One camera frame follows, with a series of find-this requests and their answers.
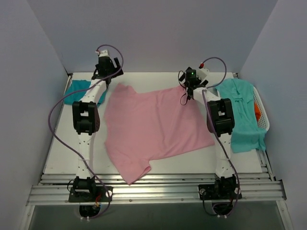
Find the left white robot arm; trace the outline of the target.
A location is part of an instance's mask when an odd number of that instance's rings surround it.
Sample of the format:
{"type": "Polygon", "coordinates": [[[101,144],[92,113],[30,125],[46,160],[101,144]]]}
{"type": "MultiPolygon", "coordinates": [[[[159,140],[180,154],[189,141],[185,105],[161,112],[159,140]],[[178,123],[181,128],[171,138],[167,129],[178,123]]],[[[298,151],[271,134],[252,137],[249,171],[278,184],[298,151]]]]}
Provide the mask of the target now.
{"type": "Polygon", "coordinates": [[[89,89],[80,100],[72,104],[73,127],[77,132],[80,154],[76,178],[73,182],[73,193],[80,194],[86,201],[93,200],[99,193],[91,170],[94,138],[100,128],[98,102],[108,89],[112,78],[122,74],[123,70],[117,57],[111,59],[109,55],[100,55],[89,89]]]}

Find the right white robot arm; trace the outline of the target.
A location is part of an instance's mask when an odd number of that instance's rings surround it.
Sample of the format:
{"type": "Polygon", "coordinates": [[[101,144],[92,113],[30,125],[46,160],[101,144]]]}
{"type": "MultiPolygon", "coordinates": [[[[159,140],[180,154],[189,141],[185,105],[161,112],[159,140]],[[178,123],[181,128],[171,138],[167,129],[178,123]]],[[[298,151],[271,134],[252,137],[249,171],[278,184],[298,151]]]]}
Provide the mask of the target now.
{"type": "Polygon", "coordinates": [[[231,137],[235,119],[231,100],[223,99],[208,89],[208,81],[205,79],[208,74],[208,70],[188,67],[178,75],[178,81],[185,88],[188,100],[198,101],[206,108],[207,127],[214,136],[216,155],[213,192],[223,198],[231,192],[239,191],[237,172],[231,162],[231,137]]]}

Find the pink t-shirt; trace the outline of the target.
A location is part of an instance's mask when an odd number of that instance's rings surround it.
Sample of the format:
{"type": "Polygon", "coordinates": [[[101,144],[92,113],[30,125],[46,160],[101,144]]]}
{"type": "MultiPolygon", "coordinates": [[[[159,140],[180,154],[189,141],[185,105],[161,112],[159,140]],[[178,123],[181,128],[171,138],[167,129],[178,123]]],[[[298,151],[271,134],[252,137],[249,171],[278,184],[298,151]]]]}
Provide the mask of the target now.
{"type": "Polygon", "coordinates": [[[181,105],[180,86],[138,93],[118,84],[104,113],[106,152],[127,184],[151,170],[150,161],[214,145],[196,101],[181,105]]]}

